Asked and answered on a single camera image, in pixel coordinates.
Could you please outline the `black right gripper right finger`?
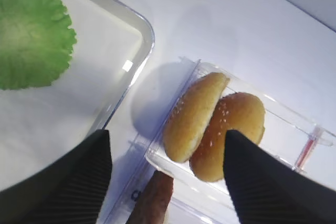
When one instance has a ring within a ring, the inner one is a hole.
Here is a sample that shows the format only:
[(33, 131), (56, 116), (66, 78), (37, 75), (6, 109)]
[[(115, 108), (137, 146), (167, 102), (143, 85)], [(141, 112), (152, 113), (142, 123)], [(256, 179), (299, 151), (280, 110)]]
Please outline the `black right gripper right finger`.
[(237, 130), (225, 136), (224, 179), (240, 223), (335, 223), (335, 191), (277, 161)]

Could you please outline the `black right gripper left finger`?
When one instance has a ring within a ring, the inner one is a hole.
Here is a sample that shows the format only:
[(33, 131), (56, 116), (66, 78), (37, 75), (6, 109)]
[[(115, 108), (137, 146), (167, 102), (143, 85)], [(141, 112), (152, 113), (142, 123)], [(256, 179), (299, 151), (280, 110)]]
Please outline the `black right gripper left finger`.
[(96, 130), (48, 167), (1, 191), (1, 223), (96, 223), (111, 174), (109, 131)]

